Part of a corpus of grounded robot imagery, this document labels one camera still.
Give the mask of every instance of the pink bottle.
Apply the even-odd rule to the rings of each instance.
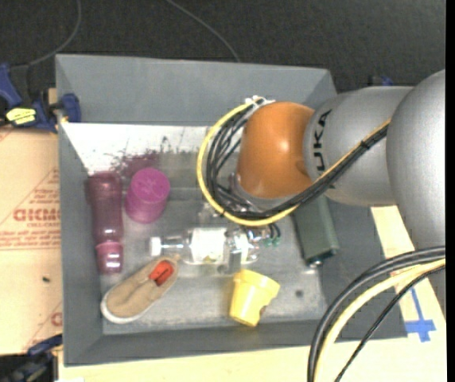
[[[119,273],[123,268],[122,196],[122,180],[115,172],[94,173],[87,180],[97,266],[103,275]]]

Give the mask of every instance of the yellow clamp label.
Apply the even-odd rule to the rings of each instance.
[[[16,125],[34,122],[37,112],[28,107],[15,107],[6,113],[6,118]]]

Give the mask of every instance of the cardboard sheet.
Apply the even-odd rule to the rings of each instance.
[[[57,136],[0,128],[0,355],[62,330]]]

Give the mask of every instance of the yellow cup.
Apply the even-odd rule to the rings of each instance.
[[[235,290],[229,315],[242,324],[255,327],[263,309],[277,296],[281,286],[269,277],[247,269],[235,273],[233,282]]]

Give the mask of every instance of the clear plastic bottle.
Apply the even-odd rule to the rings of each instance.
[[[179,255],[192,265],[239,266],[257,260],[259,251],[259,242],[242,228],[197,227],[150,238],[152,256]]]
[[[87,179],[87,200],[93,216],[93,237],[99,272],[119,273],[123,268],[122,180],[112,171]]]

